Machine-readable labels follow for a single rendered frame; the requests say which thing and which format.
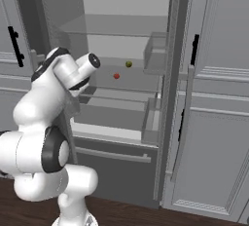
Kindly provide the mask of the clear fridge door bin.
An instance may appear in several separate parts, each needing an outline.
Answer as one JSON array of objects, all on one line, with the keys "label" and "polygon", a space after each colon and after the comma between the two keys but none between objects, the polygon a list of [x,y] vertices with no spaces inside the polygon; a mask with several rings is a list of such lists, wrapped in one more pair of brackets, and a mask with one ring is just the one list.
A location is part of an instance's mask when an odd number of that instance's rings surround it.
[{"label": "clear fridge door bin", "polygon": [[144,50],[144,72],[163,75],[167,57],[167,34],[153,32]]},{"label": "clear fridge door bin", "polygon": [[150,97],[145,106],[141,129],[141,142],[144,145],[159,145],[160,134],[160,100]]}]

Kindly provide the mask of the glass fridge shelf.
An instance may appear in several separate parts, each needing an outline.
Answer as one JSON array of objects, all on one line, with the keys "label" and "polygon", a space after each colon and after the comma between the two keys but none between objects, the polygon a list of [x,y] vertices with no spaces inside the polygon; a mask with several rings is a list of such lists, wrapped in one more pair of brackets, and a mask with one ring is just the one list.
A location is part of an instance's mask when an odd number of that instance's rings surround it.
[{"label": "glass fridge shelf", "polygon": [[81,15],[67,21],[59,29],[66,33],[87,35],[149,37],[165,32],[167,17],[128,15]]}]

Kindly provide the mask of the grey right fridge door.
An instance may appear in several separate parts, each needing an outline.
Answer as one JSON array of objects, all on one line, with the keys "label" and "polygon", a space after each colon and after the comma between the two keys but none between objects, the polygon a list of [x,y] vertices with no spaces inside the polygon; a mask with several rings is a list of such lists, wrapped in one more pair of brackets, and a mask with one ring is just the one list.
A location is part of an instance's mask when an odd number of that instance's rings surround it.
[{"label": "grey right fridge door", "polygon": [[167,25],[167,55],[163,69],[162,97],[160,102],[159,151],[154,185],[154,200],[157,203],[161,201],[163,193],[182,45],[188,11],[190,10],[189,3],[189,0],[170,0],[169,22]]}]

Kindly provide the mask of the grey fridge door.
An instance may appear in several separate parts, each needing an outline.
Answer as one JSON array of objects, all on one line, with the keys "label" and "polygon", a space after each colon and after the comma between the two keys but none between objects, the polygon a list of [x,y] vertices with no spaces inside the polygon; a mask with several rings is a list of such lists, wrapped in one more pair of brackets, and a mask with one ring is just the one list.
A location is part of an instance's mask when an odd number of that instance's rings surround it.
[{"label": "grey fridge door", "polygon": [[154,200],[157,203],[161,201],[163,193],[182,45],[188,11],[190,10],[189,3],[189,0],[170,0],[169,22],[167,25],[167,55],[163,69],[162,97],[160,102],[159,151],[154,185]]},{"label": "grey fridge door", "polygon": [[43,60],[33,66],[31,88],[13,111],[18,129],[12,132],[15,166],[22,172],[57,172],[66,165],[71,143],[56,119],[80,112],[79,95],[89,86],[90,75],[100,66],[92,53],[73,58],[54,37],[47,0],[18,0],[24,22],[40,19]]}]

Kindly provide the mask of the grey left fridge door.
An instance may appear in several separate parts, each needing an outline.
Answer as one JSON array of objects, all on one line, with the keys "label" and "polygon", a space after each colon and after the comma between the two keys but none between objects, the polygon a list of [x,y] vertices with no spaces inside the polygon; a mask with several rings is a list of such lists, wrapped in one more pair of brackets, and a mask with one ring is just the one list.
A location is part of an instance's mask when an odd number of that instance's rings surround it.
[{"label": "grey left fridge door", "polygon": [[66,165],[71,143],[56,119],[80,112],[79,95],[89,86],[90,75],[100,66],[92,53],[73,58],[54,37],[47,0],[18,0],[24,22],[40,19],[43,60],[33,66],[31,88],[13,111],[18,129],[12,132],[15,166],[22,172],[57,172]]}]

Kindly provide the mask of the grey freezer drawer front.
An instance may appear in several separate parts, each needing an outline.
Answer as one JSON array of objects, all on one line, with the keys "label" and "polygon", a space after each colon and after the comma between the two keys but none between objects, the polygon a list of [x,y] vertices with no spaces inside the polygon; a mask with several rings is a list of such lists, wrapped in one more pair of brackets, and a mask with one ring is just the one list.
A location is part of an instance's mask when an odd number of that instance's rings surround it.
[{"label": "grey freezer drawer front", "polygon": [[75,137],[74,142],[76,147],[81,148],[133,156],[147,154],[151,157],[152,161],[148,164],[76,152],[78,164],[93,168],[98,174],[98,186],[92,194],[94,197],[142,207],[159,207],[154,200],[157,148],[79,137]]}]

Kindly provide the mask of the grey cupboard door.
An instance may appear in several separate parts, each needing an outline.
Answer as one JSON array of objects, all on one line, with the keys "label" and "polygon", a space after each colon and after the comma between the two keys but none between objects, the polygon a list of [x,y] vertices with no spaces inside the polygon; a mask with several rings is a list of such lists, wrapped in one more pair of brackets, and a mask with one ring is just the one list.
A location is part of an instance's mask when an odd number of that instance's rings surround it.
[{"label": "grey cupboard door", "polygon": [[13,119],[13,110],[30,88],[29,77],[0,74],[0,131],[18,129]]},{"label": "grey cupboard door", "polygon": [[196,77],[249,81],[249,0],[195,0],[203,6]]},{"label": "grey cupboard door", "polygon": [[177,95],[162,206],[245,224],[249,219],[249,97],[194,93],[176,181],[171,175],[185,94]]},{"label": "grey cupboard door", "polygon": [[[18,46],[24,55],[24,67],[18,61],[8,31],[12,26],[18,33]],[[33,72],[30,48],[22,21],[18,0],[0,0],[0,74],[30,76]]]}]

